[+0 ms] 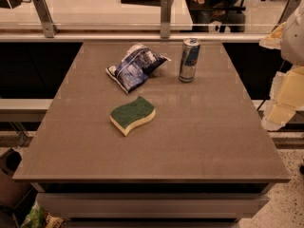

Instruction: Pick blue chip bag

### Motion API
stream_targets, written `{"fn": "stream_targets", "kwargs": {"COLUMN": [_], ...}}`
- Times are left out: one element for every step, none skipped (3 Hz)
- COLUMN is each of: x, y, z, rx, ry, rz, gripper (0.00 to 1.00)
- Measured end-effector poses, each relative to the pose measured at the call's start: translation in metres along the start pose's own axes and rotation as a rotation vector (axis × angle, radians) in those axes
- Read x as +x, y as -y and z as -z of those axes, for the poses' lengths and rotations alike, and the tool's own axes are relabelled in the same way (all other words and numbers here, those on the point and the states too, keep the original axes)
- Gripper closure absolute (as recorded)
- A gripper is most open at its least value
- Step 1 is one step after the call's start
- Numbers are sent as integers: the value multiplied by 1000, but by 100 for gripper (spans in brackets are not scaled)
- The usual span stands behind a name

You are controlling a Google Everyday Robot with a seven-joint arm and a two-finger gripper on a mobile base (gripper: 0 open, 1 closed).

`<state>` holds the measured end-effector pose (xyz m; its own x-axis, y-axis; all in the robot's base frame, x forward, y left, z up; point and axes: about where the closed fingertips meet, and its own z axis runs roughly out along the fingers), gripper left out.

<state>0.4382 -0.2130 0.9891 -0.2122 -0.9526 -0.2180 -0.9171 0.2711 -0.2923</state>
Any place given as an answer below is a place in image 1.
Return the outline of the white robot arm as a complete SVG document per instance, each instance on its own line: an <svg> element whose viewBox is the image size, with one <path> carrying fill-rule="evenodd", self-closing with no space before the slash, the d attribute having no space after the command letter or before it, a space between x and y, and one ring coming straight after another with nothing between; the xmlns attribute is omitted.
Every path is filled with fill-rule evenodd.
<svg viewBox="0 0 304 228"><path fill-rule="evenodd" d="M277 131L304 105L304 9L299 6L259 44L279 49L282 59L292 64L286 73L275 74L261 121L265 130Z"/></svg>

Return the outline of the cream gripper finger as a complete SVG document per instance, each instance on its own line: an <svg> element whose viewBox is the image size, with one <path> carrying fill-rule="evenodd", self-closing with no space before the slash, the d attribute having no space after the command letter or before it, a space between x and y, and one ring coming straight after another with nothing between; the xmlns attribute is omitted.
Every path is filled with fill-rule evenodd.
<svg viewBox="0 0 304 228"><path fill-rule="evenodd" d="M286 73L277 72L266 103L261 124L277 131L304 105L304 66L293 65Z"/></svg>
<svg viewBox="0 0 304 228"><path fill-rule="evenodd" d="M268 49L281 49L281 38L286 23L283 22L270 34L260 40L259 45Z"/></svg>

